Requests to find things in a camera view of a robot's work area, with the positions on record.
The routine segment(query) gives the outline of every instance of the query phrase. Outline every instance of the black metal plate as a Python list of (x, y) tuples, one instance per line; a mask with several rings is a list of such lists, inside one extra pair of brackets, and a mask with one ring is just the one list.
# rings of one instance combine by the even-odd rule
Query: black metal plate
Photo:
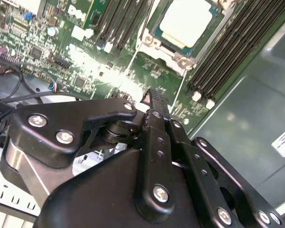
[(144, 220), (134, 204), (140, 151), (105, 160), (59, 186), (45, 202), (35, 228), (199, 228), (182, 169), (173, 166), (175, 209), (163, 223)]

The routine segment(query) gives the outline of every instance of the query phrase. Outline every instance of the silver screw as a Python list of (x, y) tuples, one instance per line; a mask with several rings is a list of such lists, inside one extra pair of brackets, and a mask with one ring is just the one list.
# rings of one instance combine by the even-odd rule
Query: silver screw
[(162, 186), (159, 186), (159, 185), (155, 185), (154, 188), (153, 188), (153, 194), (154, 194), (154, 197), (159, 201), (159, 202), (162, 202), (162, 203), (165, 203), (168, 201), (169, 199), (169, 195), (166, 191), (166, 189), (164, 189)]
[(200, 139), (199, 142), (202, 146), (207, 146), (207, 143), (204, 140)]
[(158, 112), (156, 112), (156, 111), (153, 112), (153, 115), (155, 115), (157, 118), (161, 117), (161, 115)]
[(34, 127), (44, 127), (47, 125), (47, 120), (41, 115), (32, 115), (28, 118), (28, 123)]
[(125, 107), (126, 109), (128, 109), (128, 110), (133, 110), (132, 106), (131, 106), (130, 104), (128, 104), (128, 103), (125, 103), (125, 104), (124, 104), (124, 107)]
[(279, 218), (274, 213), (270, 212), (269, 214), (277, 224), (279, 224), (279, 225), (281, 224), (281, 221), (279, 220)]
[(228, 225), (228, 226), (231, 225), (231, 222), (232, 222), (231, 217), (225, 209), (219, 208), (218, 209), (218, 216), (226, 225)]
[(258, 211), (258, 214), (259, 214), (259, 216), (260, 216), (260, 218), (262, 219), (263, 222), (265, 222), (267, 224), (270, 224), (270, 220), (269, 220), (267, 214), (265, 214), (261, 210)]
[(176, 126), (178, 128), (181, 128), (181, 125), (178, 122), (176, 122), (176, 121), (174, 121), (174, 126)]
[(56, 139), (58, 142), (63, 144), (70, 144), (74, 138), (70, 132), (67, 131), (60, 131), (56, 134)]

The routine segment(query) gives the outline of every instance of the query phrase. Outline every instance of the ram slot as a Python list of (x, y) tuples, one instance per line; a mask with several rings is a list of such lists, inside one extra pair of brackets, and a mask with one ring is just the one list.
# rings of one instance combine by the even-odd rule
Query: ram slot
[(110, 43), (115, 44), (116, 42), (120, 40), (125, 30), (124, 26), (126, 25), (126, 22), (129, 19), (129, 17), (131, 17), (131, 12), (133, 11), (133, 8), (135, 5), (136, 5), (135, 1), (130, 1), (130, 4), (128, 5), (128, 8), (126, 10), (126, 13), (123, 15), (123, 18), (118, 26), (118, 29), (115, 29), (115, 31), (113, 32), (111, 36)]
[(117, 48), (119, 50), (122, 50), (125, 46), (125, 44), (127, 43), (130, 35), (132, 34), (135, 25), (137, 24), (137, 21), (139, 20), (139, 18), (141, 17), (141, 15), (144, 12), (144, 8), (147, 5), (147, 1), (146, 0), (142, 0), (139, 2), (139, 8), (133, 18), (133, 20), (131, 21), (131, 24), (128, 28), (128, 30), (125, 32), (125, 35), (119, 40), (118, 44), (117, 44)]
[(119, 0), (116, 10), (114, 11), (111, 20), (109, 21), (108, 25), (105, 28), (105, 31), (102, 32), (100, 35), (100, 40), (103, 42), (107, 42), (110, 38), (113, 30), (118, 25), (118, 17), (121, 14), (122, 9), (124, 8), (125, 4), (128, 2), (128, 0)]
[(97, 32), (102, 32), (104, 30), (105, 22), (108, 20), (108, 18), (110, 16), (110, 12), (111, 12), (111, 9), (114, 5), (114, 2), (116, 2), (116, 0), (110, 0), (108, 5), (106, 6), (104, 14), (101, 16), (100, 21), (98, 23), (97, 30), (96, 30)]
[(229, 56), (233, 52), (240, 52), (241, 49), (241, 42), (242, 37), (248, 37), (247, 33), (250, 32), (250, 27), (254, 24), (254, 22), (260, 17), (260, 15), (263, 15), (262, 12), (266, 11), (266, 7), (268, 4), (270, 4), (269, 0), (263, 0), (265, 5), (261, 2), (261, 4), (258, 4), (247, 16), (245, 19), (241, 21), (241, 24), (238, 27), (235, 27), (233, 29), (233, 35), (231, 35), (232, 39), (230, 39), (228, 42), (226, 42), (224, 45), (225, 47), (223, 50), (217, 55), (217, 59), (215, 61), (215, 64), (212, 64), (211, 67), (207, 72), (204, 74), (203, 80), (199, 82), (197, 85), (199, 89), (203, 92), (208, 90), (208, 86), (211, 86), (211, 84), (216, 83), (220, 80), (222, 77), (221, 74), (218, 73), (218, 71), (221, 69), (222, 64), (225, 61), (232, 61)]
[(231, 64), (228, 68), (225, 69), (224, 73), (222, 74), (222, 79), (217, 82), (215, 85), (212, 85), (212, 87), (209, 88), (207, 91), (207, 94), (209, 96), (214, 96), (220, 88), (226, 83), (226, 81), (230, 78), (230, 76), (233, 74), (233, 72), (236, 70), (238, 65), (249, 55), (249, 53), (253, 50), (254, 45), (257, 44), (261, 38), (265, 35), (265, 33), (268, 31), (268, 29), (272, 26), (272, 24), (275, 22), (275, 20), (281, 15), (281, 13), (285, 10), (285, 1), (279, 2), (280, 5), (277, 7), (273, 7), (268, 11), (268, 14), (266, 16), (268, 17), (267, 22), (254, 33), (253, 40), (250, 41), (249, 47), (245, 50), (244, 53), (238, 54), (237, 57), (235, 57), (236, 61)]
[(195, 73), (195, 76), (190, 80), (189, 84), (191, 85), (192, 89), (198, 89), (198, 84), (200, 84), (202, 80), (205, 79), (204, 73), (208, 72), (209, 68), (212, 66), (212, 63), (215, 63), (216, 59), (218, 58), (219, 53), (224, 50), (225, 43), (228, 42), (230, 38), (232, 38), (234, 28), (238, 28), (238, 25), (241, 23), (243, 18), (247, 16), (246, 14), (250, 13), (253, 8), (257, 7), (258, 3), (258, 1), (250, 0), (235, 17), (234, 21), (229, 26), (229, 28), (227, 28), (222, 38), (218, 41), (214, 49), (209, 53), (207, 61), (204, 61), (201, 64)]

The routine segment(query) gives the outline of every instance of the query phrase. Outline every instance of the memory module slot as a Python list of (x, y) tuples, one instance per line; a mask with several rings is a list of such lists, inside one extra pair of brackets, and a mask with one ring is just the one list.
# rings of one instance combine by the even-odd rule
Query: memory module slot
[(191, 91), (213, 99), (284, 10), (285, 1), (247, 2), (189, 81)]
[(249, 55), (249, 53), (253, 50), (254, 48), (254, 44), (259, 42), (262, 37), (264, 36), (264, 34), (268, 31), (268, 29), (270, 28), (270, 26), (272, 26), (272, 24), (275, 22), (275, 20), (279, 17), (279, 15), (285, 10), (285, 2), (284, 6), (279, 6), (278, 8), (276, 8), (276, 16), (270, 17), (270, 20), (266, 23), (266, 25), (263, 26), (262, 30), (258, 31), (256, 33), (257, 38), (255, 41), (252, 42), (252, 44), (250, 44), (250, 47), (248, 50), (245, 51), (245, 53), (243, 53), (237, 62), (235, 62), (234, 64), (231, 64), (230, 68), (227, 69), (223, 74), (224, 77), (223, 79), (219, 82), (218, 85), (213, 86), (212, 88), (209, 89), (208, 96), (214, 96), (219, 90), (220, 88), (226, 83), (226, 81), (229, 79), (229, 77), (233, 74), (233, 72), (236, 70), (236, 68), (241, 64), (241, 62)]
[(115, 27), (117, 27), (118, 24), (118, 17), (121, 14), (122, 9), (124, 8), (124, 5), (128, 2), (128, 0), (119, 0), (118, 4), (116, 6), (116, 10), (114, 10), (114, 13), (109, 20), (108, 24), (106, 25), (105, 30), (100, 35), (100, 40), (107, 42), (112, 31)]
[(139, 19), (141, 18), (142, 14), (144, 12), (146, 12), (145, 10), (145, 6), (147, 5), (147, 1), (146, 0), (141, 0), (139, 2), (139, 7), (138, 10), (134, 16), (134, 18), (132, 19), (128, 29), (126, 30), (126, 32), (124, 32), (124, 35), (122, 36), (122, 38), (119, 40), (118, 44), (117, 44), (117, 48), (119, 50), (123, 49), (126, 42), (128, 41), (130, 35), (132, 34), (135, 26), (138, 24)]
[(245, 21), (245, 19), (252, 19), (254, 13), (259, 9), (260, 2), (266, 2), (267, 0), (255, 1), (251, 0), (247, 3), (247, 5), (240, 11), (240, 14), (235, 18), (232, 24), (227, 28), (227, 31), (224, 33), (222, 39), (218, 42), (216, 47), (211, 51), (208, 55), (209, 60), (207, 62), (202, 63), (202, 66), (198, 69), (195, 74), (195, 77), (191, 80), (190, 84), (194, 88), (198, 88), (200, 85), (205, 83), (207, 78), (205, 75), (208, 72), (211, 72), (217, 61), (218, 57), (225, 56), (227, 54), (227, 44), (233, 38), (234, 29), (239, 28), (240, 31), (243, 31), (245, 28), (240, 25)]
[[(265, 5), (270, 3), (270, 1), (268, 0), (263, 0), (263, 2), (265, 3)], [(217, 58), (215, 59), (215, 64), (212, 64), (211, 68), (209, 68), (209, 71), (205, 72), (202, 78), (203, 80), (196, 84), (196, 86), (201, 91), (205, 93), (206, 85), (216, 81), (213, 77), (219, 76), (217, 74), (217, 71), (220, 70), (222, 61), (226, 60), (226, 57), (229, 56), (233, 50), (240, 50), (239, 46), (242, 41), (242, 37), (244, 37), (249, 32), (249, 26), (253, 25), (254, 21), (256, 20), (256, 17), (262, 15), (262, 12), (264, 11), (266, 11), (266, 6), (264, 6), (260, 12), (259, 8), (256, 5), (256, 7), (250, 11), (250, 14), (246, 18), (241, 20), (240, 23), (235, 27), (235, 29), (232, 30), (232, 33), (230, 34), (230, 39), (225, 43), (225, 48), (221, 52), (216, 54)]]
[(258, 9), (255, 9), (253, 12), (253, 15), (249, 17), (247, 20), (244, 20), (242, 24), (240, 24), (239, 30), (235, 30), (234, 33), (232, 34), (232, 40), (227, 43), (228, 48), (224, 50), (223, 53), (218, 55), (218, 59), (216, 61), (216, 64), (213, 65), (213, 73), (211, 72), (210, 75), (205, 76), (207, 80), (203, 81), (200, 85), (200, 90), (203, 91), (204, 93), (207, 92), (209, 89), (209, 86), (211, 86), (213, 83), (216, 83), (218, 80), (220, 80), (220, 77), (222, 77), (222, 74), (219, 74), (218, 71), (223, 70), (222, 65), (224, 62), (227, 61), (233, 61), (234, 59), (228, 59), (226, 58), (232, 55), (233, 52), (235, 53), (241, 53), (243, 50), (243, 43), (245, 40), (249, 39), (250, 33), (254, 30), (254, 27), (259, 27), (259, 24), (256, 24), (256, 22), (260, 22), (259, 19), (264, 16), (264, 14), (267, 13), (266, 6), (270, 4), (270, 1), (265, 1), (265, 5), (263, 8), (259, 11)]
[(136, 5), (136, 1), (130, 0), (130, 4), (128, 4), (127, 10), (126, 10), (125, 14), (123, 15), (123, 18), (122, 18), (118, 28), (114, 30), (114, 32), (110, 38), (110, 43), (115, 44), (120, 39), (120, 36), (122, 35), (123, 31), (125, 30), (124, 27), (126, 25), (126, 22), (127, 22), (128, 18), (131, 17), (131, 12), (133, 11), (135, 5)]
[(108, 20), (110, 16), (110, 11), (113, 8), (115, 2), (120, 0), (110, 0), (107, 7), (105, 8), (104, 14), (101, 16), (100, 21), (98, 23), (97, 32), (102, 32), (104, 30), (105, 22)]

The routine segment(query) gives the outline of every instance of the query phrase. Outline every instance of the metal bracket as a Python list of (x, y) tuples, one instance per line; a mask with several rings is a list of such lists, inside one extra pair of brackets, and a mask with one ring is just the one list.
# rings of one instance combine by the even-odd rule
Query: metal bracket
[(178, 158), (183, 166), (200, 222), (207, 228), (242, 228), (219, 190), (201, 150), (191, 145), (179, 122), (170, 120), (167, 127), (173, 157)]
[(65, 168), (76, 157), (84, 131), (92, 131), (94, 138), (106, 122), (135, 116), (135, 107), (122, 98), (29, 105), (13, 114), (9, 137), (44, 164)]
[(192, 143), (203, 152), (216, 172), (216, 182), (229, 206), (235, 210), (245, 227), (280, 228), (283, 218), (277, 211), (223, 158), (205, 139), (197, 137)]
[(12, 168), (18, 171), (40, 207), (56, 187), (74, 177), (72, 166), (64, 169), (48, 167), (19, 150), (12, 140), (9, 141), (5, 159)]
[(156, 110), (147, 111), (143, 128), (135, 204), (146, 220), (160, 222), (168, 218), (175, 205), (170, 139), (164, 118)]

